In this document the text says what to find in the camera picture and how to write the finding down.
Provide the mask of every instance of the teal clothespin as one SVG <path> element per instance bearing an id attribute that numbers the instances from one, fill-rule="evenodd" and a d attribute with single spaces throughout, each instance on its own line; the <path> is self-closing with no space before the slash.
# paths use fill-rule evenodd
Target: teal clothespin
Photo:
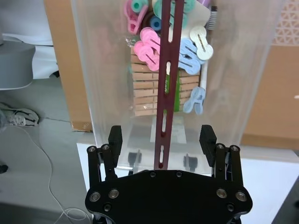
<path id="1" fill-rule="evenodd" d="M 185 0 L 185 5 L 184 5 L 184 14 L 183 14 L 183 24 L 182 27 L 184 28 L 187 23 L 188 23 L 188 15 L 186 13 L 191 12 L 194 9 L 195 6 L 195 1 L 196 0 Z M 154 7 L 154 14 L 156 17 L 162 19 L 162 0 L 158 0 Z M 173 26 L 174 23 L 174 12 L 175 12 L 175 2 L 173 1 L 171 3 L 171 17 L 170 17 L 170 24 Z"/>

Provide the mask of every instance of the clear acrylic box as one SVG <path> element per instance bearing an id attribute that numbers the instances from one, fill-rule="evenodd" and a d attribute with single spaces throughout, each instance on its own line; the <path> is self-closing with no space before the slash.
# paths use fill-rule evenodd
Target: clear acrylic box
<path id="1" fill-rule="evenodd" d="M 124 0 L 72 0 L 73 15 L 96 144 L 107 143 L 111 126 L 121 125 L 118 167 L 153 169 L 155 115 L 135 116 L 130 72 L 130 41 Z M 283 0 L 216 1 L 217 23 L 211 35 L 204 113 L 175 112 L 168 169 L 189 170 L 185 158 L 197 158 L 196 173 L 209 175 L 199 144 L 202 124 L 218 141 L 239 144 L 263 72 Z"/>

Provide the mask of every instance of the pink clothespin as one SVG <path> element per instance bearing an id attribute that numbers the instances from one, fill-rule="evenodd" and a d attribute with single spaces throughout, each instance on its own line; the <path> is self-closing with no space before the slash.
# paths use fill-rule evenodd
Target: pink clothespin
<path id="1" fill-rule="evenodd" d="M 148 11 L 148 6 L 144 5 L 139 14 L 136 14 L 131 8 L 132 0 L 127 0 L 124 5 L 124 14 L 128 19 L 128 31 L 131 34 L 136 35 L 146 12 Z"/>
<path id="2" fill-rule="evenodd" d="M 134 46 L 134 52 L 139 60 L 145 62 L 151 71 L 159 70 L 160 56 L 154 53 L 150 45 L 138 41 Z"/>
<path id="3" fill-rule="evenodd" d="M 152 28 L 143 28 L 140 38 L 141 41 L 134 46 L 135 54 L 140 61 L 147 64 L 151 71 L 159 70 L 160 37 Z"/>
<path id="4" fill-rule="evenodd" d="M 160 54 L 160 37 L 152 28 L 143 28 L 140 32 L 140 39 L 143 43 L 147 43 Z"/>

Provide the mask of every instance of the blue plastic clip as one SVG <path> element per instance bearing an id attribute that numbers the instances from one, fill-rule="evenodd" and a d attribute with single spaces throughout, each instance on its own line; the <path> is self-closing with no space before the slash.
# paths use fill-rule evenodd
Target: blue plastic clip
<path id="1" fill-rule="evenodd" d="M 161 27 L 162 27 L 162 22 L 161 22 L 161 20 L 158 18 L 158 17 L 156 17 L 155 15 L 150 19 L 150 27 L 154 30 L 154 31 L 156 31 L 156 32 L 158 32 L 158 31 L 160 31 L 161 30 Z"/>
<path id="2" fill-rule="evenodd" d="M 204 111 L 203 103 L 206 98 L 206 90 L 201 87 L 195 87 L 192 92 L 190 99 L 184 103 L 183 112 L 191 113 L 191 111 L 195 110 L 197 115 L 201 115 Z"/>
<path id="3" fill-rule="evenodd" d="M 178 66 L 190 75 L 196 75 L 200 71 L 201 64 L 205 62 L 197 57 L 196 52 L 197 47 L 190 39 L 181 40 Z"/>

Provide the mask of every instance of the sneaker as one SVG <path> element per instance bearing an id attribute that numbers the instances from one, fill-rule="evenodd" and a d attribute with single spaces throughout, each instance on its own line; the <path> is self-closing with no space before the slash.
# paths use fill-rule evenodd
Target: sneaker
<path id="1" fill-rule="evenodd" d="M 0 110 L 6 116 L 9 125 L 21 127 L 38 125 L 39 117 L 33 110 L 26 108 L 14 109 L 5 103 L 0 103 Z"/>

